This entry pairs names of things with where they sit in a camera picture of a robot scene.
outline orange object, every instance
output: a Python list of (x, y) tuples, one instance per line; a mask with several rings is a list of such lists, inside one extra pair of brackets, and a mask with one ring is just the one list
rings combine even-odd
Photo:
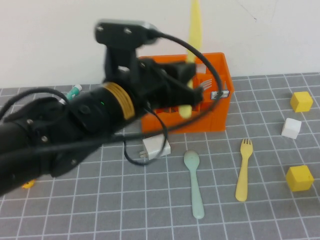
[[(226, 98), (221, 98), (218, 106), (214, 109), (213, 112), (209, 113), (193, 124), (174, 131), (174, 133), (221, 132), (226, 129), (230, 99), (235, 91), (229, 73), (227, 61), (225, 55), (222, 52), (204, 53), (203, 55), (210, 61), (210, 63), (218, 72), (222, 81), (222, 88), (224, 90), (229, 90), (229, 96)], [(148, 56), (148, 58), (154, 59), (157, 63), (185, 61), (186, 57), (186, 55)], [(202, 64), (202, 62), (198, 58), (195, 60), (195, 63)], [(191, 117), (196, 116), (197, 114), (199, 114), (199, 112), (205, 110), (209, 105), (211, 105), (213, 101), (211, 100), (211, 94), (212, 92), (218, 90), (218, 86), (214, 80), (214, 77), (208, 69), (206, 69), (205, 73), (197, 73), (193, 78), (194, 88), (198, 87), (202, 82), (209, 79), (212, 79), (212, 86), (204, 91), (203, 101), (192, 109)], [(186, 121), (180, 116), (178, 107), (156, 109), (155, 112), (168, 127)], [(141, 123), (143, 132), (160, 130), (162, 128), (159, 121), (155, 118), (155, 116), (151, 114), (147, 114), (146, 116), (144, 116), (141, 120)]]
[(31, 188), (33, 185), (35, 185), (36, 180), (33, 179), (31, 181), (28, 181), (27, 183), (23, 184), (22, 188), (23, 189), (29, 189)]

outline light green spoon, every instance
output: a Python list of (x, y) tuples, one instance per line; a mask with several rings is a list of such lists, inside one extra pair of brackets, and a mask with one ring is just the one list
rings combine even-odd
[(191, 178), (191, 201), (192, 201), (192, 214), (196, 219), (202, 219), (205, 216), (204, 205), (200, 194), (200, 189), (197, 180), (197, 168), (200, 159), (198, 153), (188, 150), (184, 154), (184, 164), (190, 171)]

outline white wall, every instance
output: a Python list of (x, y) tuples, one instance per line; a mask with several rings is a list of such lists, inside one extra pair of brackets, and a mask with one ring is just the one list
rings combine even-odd
[[(203, 52), (223, 52), (231, 75), (320, 71), (319, 0), (201, 0)], [(0, 0), (0, 87), (96, 84), (101, 18), (145, 20), (184, 40), (189, 0)], [(182, 54), (166, 40), (140, 55)]]

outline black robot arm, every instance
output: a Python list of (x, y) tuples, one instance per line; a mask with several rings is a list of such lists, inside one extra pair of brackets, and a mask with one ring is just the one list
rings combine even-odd
[[(34, 93), (51, 93), (66, 101), (61, 104), (54, 97), (36, 99), (4, 118), (0, 125), (0, 196), (41, 175), (58, 177), (67, 173), (103, 143), (159, 134), (115, 135), (152, 109), (195, 106), (202, 101), (201, 87), (186, 86), (196, 74), (195, 64), (158, 64), (150, 58), (139, 59), (136, 48), (142, 45), (169, 37), (185, 44), (207, 65), (219, 91), (222, 89), (217, 72), (203, 55), (182, 40), (160, 33), (144, 22), (101, 21), (95, 28), (95, 36), (107, 47), (105, 79), (100, 87), (70, 102), (50, 88), (30, 89), (10, 99), (0, 110), (2, 119), (17, 100)], [(206, 111), (211, 111), (218, 100)], [(180, 126), (205, 114), (200, 113)]]

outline yellow cube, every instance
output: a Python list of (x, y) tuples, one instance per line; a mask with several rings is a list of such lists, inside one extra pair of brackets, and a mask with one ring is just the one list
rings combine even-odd
[(306, 165), (290, 167), (285, 179), (292, 192), (308, 190), (315, 180)]
[(296, 113), (309, 112), (314, 103), (307, 91), (294, 92), (290, 101), (291, 107)]

